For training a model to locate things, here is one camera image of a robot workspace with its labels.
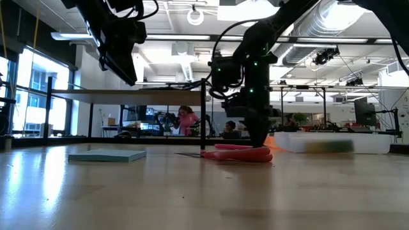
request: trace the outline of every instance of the white bin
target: white bin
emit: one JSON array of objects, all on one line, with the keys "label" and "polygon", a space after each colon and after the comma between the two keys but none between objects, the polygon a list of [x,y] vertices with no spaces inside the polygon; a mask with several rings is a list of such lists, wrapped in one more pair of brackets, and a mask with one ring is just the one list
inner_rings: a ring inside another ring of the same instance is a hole
[{"label": "white bin", "polygon": [[274,139],[278,147],[294,153],[305,153],[306,144],[332,141],[351,141],[353,153],[384,154],[390,148],[390,136],[380,134],[277,132]]}]

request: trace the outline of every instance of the woman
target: woman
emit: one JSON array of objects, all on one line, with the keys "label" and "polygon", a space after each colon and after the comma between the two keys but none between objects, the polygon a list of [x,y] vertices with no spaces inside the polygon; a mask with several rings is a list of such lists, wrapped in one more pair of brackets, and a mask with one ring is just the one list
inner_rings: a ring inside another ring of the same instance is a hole
[{"label": "woman", "polygon": [[181,106],[179,108],[178,117],[180,119],[180,134],[183,134],[185,136],[192,135],[190,126],[199,120],[196,114],[194,114],[192,108],[190,108],[189,106],[185,106],[185,105]]}]

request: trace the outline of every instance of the pink shirt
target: pink shirt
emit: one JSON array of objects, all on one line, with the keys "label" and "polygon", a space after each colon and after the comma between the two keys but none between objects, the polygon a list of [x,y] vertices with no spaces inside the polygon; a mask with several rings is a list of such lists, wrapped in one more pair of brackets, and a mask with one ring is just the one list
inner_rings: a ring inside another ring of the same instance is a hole
[{"label": "pink shirt", "polygon": [[192,131],[189,129],[191,125],[199,120],[196,114],[191,113],[186,116],[179,116],[180,118],[180,133],[186,136],[190,135]]}]

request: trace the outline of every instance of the shelf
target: shelf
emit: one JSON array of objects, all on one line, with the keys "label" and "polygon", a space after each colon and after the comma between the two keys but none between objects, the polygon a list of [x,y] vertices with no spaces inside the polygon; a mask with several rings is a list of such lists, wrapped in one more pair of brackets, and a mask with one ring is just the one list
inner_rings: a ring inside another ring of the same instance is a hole
[{"label": "shelf", "polygon": [[53,89],[52,94],[101,105],[201,105],[200,91]]}]

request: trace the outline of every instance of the monitor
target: monitor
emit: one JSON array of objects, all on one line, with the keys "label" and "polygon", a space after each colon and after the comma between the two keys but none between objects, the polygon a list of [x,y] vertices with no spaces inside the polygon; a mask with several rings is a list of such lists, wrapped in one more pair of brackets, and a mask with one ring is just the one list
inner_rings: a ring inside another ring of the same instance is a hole
[{"label": "monitor", "polygon": [[128,106],[126,121],[146,121],[147,105]]},{"label": "monitor", "polygon": [[355,119],[357,124],[362,126],[375,127],[377,120],[375,112],[375,105],[368,104],[361,100],[354,101],[355,105]]}]

